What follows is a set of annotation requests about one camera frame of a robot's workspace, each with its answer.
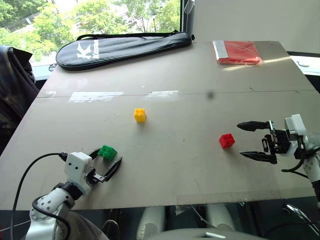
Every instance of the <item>red toy block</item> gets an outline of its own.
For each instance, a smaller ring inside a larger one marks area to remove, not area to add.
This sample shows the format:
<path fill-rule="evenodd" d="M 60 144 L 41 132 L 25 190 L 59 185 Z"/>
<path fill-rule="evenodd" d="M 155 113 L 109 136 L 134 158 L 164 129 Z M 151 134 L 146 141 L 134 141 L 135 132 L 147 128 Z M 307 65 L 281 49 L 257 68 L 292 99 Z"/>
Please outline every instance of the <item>red toy block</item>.
<path fill-rule="evenodd" d="M 219 138 L 220 145 L 223 149 L 230 148 L 236 141 L 231 133 L 223 134 Z"/>

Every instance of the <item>white tape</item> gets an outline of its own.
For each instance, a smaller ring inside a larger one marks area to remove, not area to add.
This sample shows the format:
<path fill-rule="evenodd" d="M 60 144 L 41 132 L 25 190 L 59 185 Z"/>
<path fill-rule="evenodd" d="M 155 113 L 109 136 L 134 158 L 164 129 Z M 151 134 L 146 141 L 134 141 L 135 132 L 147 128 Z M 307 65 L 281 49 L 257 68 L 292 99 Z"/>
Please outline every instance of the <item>white tape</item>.
<path fill-rule="evenodd" d="M 69 103 L 92 103 L 92 102 L 106 102 L 111 99 L 123 95 L 123 91 L 76 91 L 72 93 Z"/>
<path fill-rule="evenodd" d="M 144 100 L 156 100 L 156 101 L 176 101 L 179 97 L 178 90 L 170 90 L 170 91 L 152 91 L 147 96 L 145 96 Z"/>
<path fill-rule="evenodd" d="M 56 93 L 57 93 L 56 91 L 45 91 L 44 95 L 46 98 L 52 98 L 52 97 L 56 96 Z"/>

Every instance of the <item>kawasaki logo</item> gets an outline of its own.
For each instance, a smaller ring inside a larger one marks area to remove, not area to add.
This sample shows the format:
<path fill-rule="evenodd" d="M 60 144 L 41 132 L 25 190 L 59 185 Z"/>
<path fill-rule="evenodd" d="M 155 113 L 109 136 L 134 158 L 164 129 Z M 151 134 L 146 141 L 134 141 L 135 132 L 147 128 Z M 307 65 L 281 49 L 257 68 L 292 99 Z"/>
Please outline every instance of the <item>kawasaki logo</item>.
<path fill-rule="evenodd" d="M 80 45 L 80 42 L 78 42 L 78 48 L 76 49 L 79 53 L 76 54 L 76 57 L 78 59 L 99 59 L 99 40 L 95 39 L 93 40 L 93 52 L 91 51 L 91 44 L 86 49 L 83 49 Z"/>

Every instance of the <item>red plastic package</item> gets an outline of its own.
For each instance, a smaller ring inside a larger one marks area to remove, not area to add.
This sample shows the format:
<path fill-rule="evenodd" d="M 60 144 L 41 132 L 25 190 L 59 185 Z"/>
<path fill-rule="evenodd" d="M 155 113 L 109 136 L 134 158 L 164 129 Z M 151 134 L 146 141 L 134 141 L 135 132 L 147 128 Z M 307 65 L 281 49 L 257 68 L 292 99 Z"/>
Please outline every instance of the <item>red plastic package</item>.
<path fill-rule="evenodd" d="M 253 41 L 213 41 L 218 64 L 257 65 L 262 59 Z"/>

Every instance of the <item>black cable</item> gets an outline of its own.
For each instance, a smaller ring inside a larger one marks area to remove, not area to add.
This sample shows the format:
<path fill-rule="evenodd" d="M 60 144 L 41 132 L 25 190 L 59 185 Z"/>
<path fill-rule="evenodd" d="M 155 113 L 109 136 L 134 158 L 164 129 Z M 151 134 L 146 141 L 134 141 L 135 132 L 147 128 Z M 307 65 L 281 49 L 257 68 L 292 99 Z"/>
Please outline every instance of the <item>black cable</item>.
<path fill-rule="evenodd" d="M 66 219 L 64 219 L 63 217 L 61 217 L 61 216 L 54 215 L 53 213 L 47 212 L 47 211 L 39 208 L 39 207 L 37 206 L 37 201 L 38 201 L 40 198 L 42 198 L 43 196 L 39 196 L 39 197 L 37 197 L 35 200 L 33 200 L 33 202 L 32 202 L 32 207 L 33 207 L 36 211 L 38 211 L 39 213 L 41 213 L 41 214 L 43 214 L 43 215 L 46 215 L 46 216 L 48 216 L 48 217 L 57 219 L 58 221 L 64 223 L 64 225 L 66 226 L 66 235 L 65 235 L 64 240 L 67 240 L 67 239 L 69 238 L 69 236 L 70 236 L 70 233 L 71 233 L 70 223 L 69 223 Z"/>
<path fill-rule="evenodd" d="M 215 226 L 213 226 L 212 224 L 210 224 L 210 222 L 208 222 L 207 220 L 205 220 L 200 213 L 195 209 L 195 207 L 193 205 L 191 205 L 191 208 L 193 209 L 193 211 L 198 215 L 198 217 L 201 219 L 201 221 L 205 222 L 209 227 L 216 229 Z"/>
<path fill-rule="evenodd" d="M 304 177 L 306 179 L 309 179 L 307 175 L 303 174 L 303 173 L 300 173 L 300 172 L 297 172 L 297 171 L 290 171 L 289 173 L 292 173 L 292 174 L 297 174 L 301 177 Z"/>
<path fill-rule="evenodd" d="M 11 240 L 14 240 L 14 222 L 15 222 L 15 214 L 16 214 L 16 208 L 17 208 L 17 203 L 18 203 L 18 198 L 19 198 L 19 194 L 20 194 L 20 190 L 21 190 L 21 186 L 22 186 L 22 183 L 24 182 L 24 179 L 28 173 L 28 171 L 30 170 L 30 168 L 36 163 L 38 162 L 40 159 L 43 159 L 45 157 L 48 157 L 48 156 L 54 156 L 54 155 L 58 155 L 60 156 L 61 153 L 48 153 L 48 154 L 45 154 L 45 155 L 42 155 L 40 157 L 38 157 L 36 160 L 34 160 L 28 167 L 27 169 L 24 171 L 22 177 L 21 177 L 21 180 L 19 182 L 19 185 L 18 185 L 18 188 L 16 190 L 16 194 L 15 194 L 15 198 L 14 198 L 14 203 L 13 203 L 13 208 L 12 208 L 12 216 L 11 216 L 11 222 L 10 222 L 10 238 Z"/>
<path fill-rule="evenodd" d="M 317 147 L 317 148 L 315 148 L 315 149 L 312 149 L 312 150 L 309 150 L 309 151 L 307 151 L 306 153 L 308 154 L 308 155 L 313 155 L 313 154 L 316 154 L 318 151 L 320 151 L 320 146 L 319 147 Z"/>
<path fill-rule="evenodd" d="M 105 229 L 106 225 L 109 224 L 109 223 L 112 223 L 112 224 L 115 225 L 115 227 L 116 227 L 116 240 L 120 240 L 120 238 L 121 238 L 120 227 L 119 227 L 119 224 L 118 224 L 115 220 L 113 220 L 113 219 L 109 219 L 109 220 L 105 221 L 105 223 L 104 223 L 103 226 L 102 226 L 102 231 L 103 231 L 103 233 L 105 233 L 105 235 L 106 235 L 108 238 L 111 239 L 111 237 L 108 236 L 108 235 L 109 235 L 108 233 L 109 233 L 109 231 L 110 231 L 110 227 L 109 227 L 108 229 Z"/>
<path fill-rule="evenodd" d="M 304 224 L 307 224 L 307 225 L 310 225 L 310 224 L 319 224 L 319 222 L 317 221 L 298 221 L 298 222 L 285 222 L 285 223 L 281 223 L 279 225 L 276 225 L 272 228 L 270 228 L 262 237 L 265 238 L 267 235 L 269 235 L 271 232 L 273 232 L 274 230 L 276 229 L 279 229 L 279 228 L 282 228 L 284 226 L 287 226 L 287 225 L 304 225 Z"/>
<path fill-rule="evenodd" d="M 302 159 L 299 161 L 299 163 L 296 166 L 294 166 L 293 168 L 289 168 L 289 169 L 281 169 L 281 172 L 292 173 L 293 171 L 298 170 L 302 166 L 302 164 L 304 164 L 304 161 L 305 161 L 305 158 L 302 157 Z"/>

